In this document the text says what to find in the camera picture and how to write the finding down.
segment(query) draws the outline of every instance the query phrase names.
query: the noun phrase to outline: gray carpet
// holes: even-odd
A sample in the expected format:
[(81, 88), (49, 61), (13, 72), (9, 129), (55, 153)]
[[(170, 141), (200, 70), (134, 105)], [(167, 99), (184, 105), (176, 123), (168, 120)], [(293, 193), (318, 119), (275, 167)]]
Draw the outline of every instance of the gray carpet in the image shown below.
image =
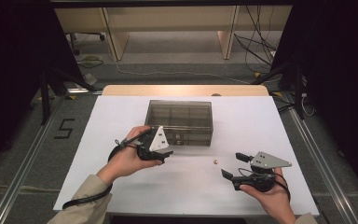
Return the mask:
[[(258, 65), (249, 65), (252, 69)], [(103, 64), (95, 68), (81, 68), (83, 74), (92, 73), (97, 79), (95, 86), (104, 87), (108, 84), (241, 84), (239, 81), (251, 82), (255, 80), (253, 72), (244, 64), (121, 64), (121, 70), (136, 73), (152, 72), (191, 72), (196, 74), (218, 74), (223, 77), (190, 75), (190, 74), (158, 74), (158, 75), (130, 75), (121, 74), (114, 64)], [(271, 91), (276, 90), (277, 82), (266, 83)], [(5, 188), (19, 169), (29, 147), (33, 143), (41, 122), (41, 102), (38, 94), (34, 98), (34, 109), (24, 116), (23, 122), (16, 135), (10, 140), (11, 149), (0, 153), (0, 198)], [(91, 110), (97, 96), (82, 95), (74, 100), (65, 100), (59, 109), (47, 138), (34, 162), (34, 166), (24, 183), (21, 193), (16, 199), (6, 223), (46, 223), (55, 212), (52, 206), (58, 196), (63, 180), (76, 153), (90, 117)], [(290, 115), (281, 115), (282, 123), (287, 131), (302, 172), (315, 197), (317, 204), (323, 209), (330, 223), (343, 223), (343, 219), (327, 190), (305, 143)], [(64, 128), (72, 129), (69, 138), (63, 138), (67, 131), (60, 131), (62, 121)], [(306, 116), (306, 123), (315, 137), (321, 151), (326, 157), (339, 184), (348, 195), (358, 215), (358, 180), (344, 158), (337, 155), (337, 145), (331, 137), (324, 121), (318, 116)], [(327, 223), (324, 216), (317, 217), (318, 223)], [(246, 222), (275, 223), (269, 217), (251, 217)]]

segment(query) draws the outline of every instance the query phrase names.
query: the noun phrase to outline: white table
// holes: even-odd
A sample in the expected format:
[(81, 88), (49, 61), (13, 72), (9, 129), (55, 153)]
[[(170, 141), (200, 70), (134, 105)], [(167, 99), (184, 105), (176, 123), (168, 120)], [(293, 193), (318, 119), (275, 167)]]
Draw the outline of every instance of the white table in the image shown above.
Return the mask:
[(258, 151), (290, 161), (283, 168), (296, 215), (319, 215), (269, 96), (99, 96), (91, 113), (70, 171), (54, 206), (61, 210), (89, 174), (106, 164), (115, 139), (121, 141), (143, 125), (150, 100), (208, 101), (213, 107), (210, 147), (171, 147), (166, 163), (115, 181), (107, 211), (126, 216), (248, 217), (265, 215), (261, 205), (235, 191), (221, 169), (240, 175), (250, 169), (236, 152), (254, 156)]

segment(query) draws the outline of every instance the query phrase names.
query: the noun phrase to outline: desk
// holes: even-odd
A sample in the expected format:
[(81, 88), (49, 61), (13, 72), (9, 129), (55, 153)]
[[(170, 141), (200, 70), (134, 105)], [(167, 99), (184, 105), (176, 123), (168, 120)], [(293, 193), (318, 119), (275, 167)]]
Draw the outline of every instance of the desk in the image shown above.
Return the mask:
[[(220, 169), (238, 175), (236, 170), (249, 169), (249, 164), (237, 161), (236, 152), (255, 155), (265, 151), (293, 164), (283, 172), (290, 186), (295, 214), (319, 215), (272, 98), (266, 91), (255, 96), (255, 91), (265, 90), (263, 86), (247, 90), (249, 87), (107, 87), (94, 106), (54, 209), (60, 210), (87, 175), (95, 174), (106, 163), (115, 139), (121, 140), (128, 129), (145, 122), (149, 100), (158, 99), (212, 102), (212, 144), (210, 147), (171, 146), (174, 152), (165, 164), (118, 179), (108, 212), (165, 217), (263, 216), (266, 213), (261, 205), (243, 192), (235, 191), (221, 176)], [(239, 96), (231, 89), (246, 96)], [(211, 92), (223, 96), (210, 96)]]
[[(236, 30), (254, 30), (254, 25), (246, 6), (264, 6), (257, 22), (262, 30), (283, 30), (291, 5), (296, 1), (62, 1), (51, 0), (62, 27), (66, 30), (84, 30), (83, 23), (99, 21), (104, 24), (108, 41), (115, 60), (121, 60), (129, 38), (129, 32), (142, 31), (217, 31), (224, 59), (229, 59), (233, 34)], [(99, 7), (101, 13), (91, 13)], [(86, 21), (74, 17), (67, 22), (65, 14), (80, 15)], [(250, 7), (251, 15), (256, 18), (256, 7)]]

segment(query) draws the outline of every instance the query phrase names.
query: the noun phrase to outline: sleeve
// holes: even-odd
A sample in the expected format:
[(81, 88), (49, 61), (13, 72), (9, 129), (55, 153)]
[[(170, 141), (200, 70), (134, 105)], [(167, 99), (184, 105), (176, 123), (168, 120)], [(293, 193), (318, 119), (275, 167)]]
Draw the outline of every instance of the sleeve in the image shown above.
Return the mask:
[(318, 224), (311, 213), (307, 213), (299, 217), (295, 224)]
[[(106, 190), (108, 186), (97, 175), (89, 175), (83, 182), (80, 188), (75, 193), (74, 199), (86, 198)], [(68, 207), (61, 210), (48, 224), (62, 224), (62, 223), (103, 223), (106, 207), (112, 198), (112, 194), (91, 202), (83, 203), (76, 206)]]

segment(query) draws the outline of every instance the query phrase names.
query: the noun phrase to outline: hand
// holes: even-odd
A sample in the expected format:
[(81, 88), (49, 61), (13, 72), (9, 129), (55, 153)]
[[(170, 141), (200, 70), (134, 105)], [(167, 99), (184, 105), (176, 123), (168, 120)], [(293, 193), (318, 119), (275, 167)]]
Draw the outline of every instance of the hand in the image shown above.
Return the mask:
[[(275, 168), (274, 172), (275, 174), (282, 175), (281, 168)], [(286, 186), (283, 178), (278, 175), (275, 175), (275, 180)], [(260, 192), (248, 185), (241, 185), (240, 189), (256, 198), (261, 203), (264, 210), (280, 224), (293, 224), (296, 222), (296, 217), (293, 213), (292, 207), (290, 206), (287, 193), (279, 185), (275, 185), (267, 192)]]
[[(136, 135), (149, 130), (148, 126), (132, 128), (126, 139), (131, 139)], [(103, 182), (110, 185), (121, 176), (132, 175), (144, 168), (161, 165), (162, 161), (142, 161), (136, 153), (136, 148), (124, 147), (97, 173)]]

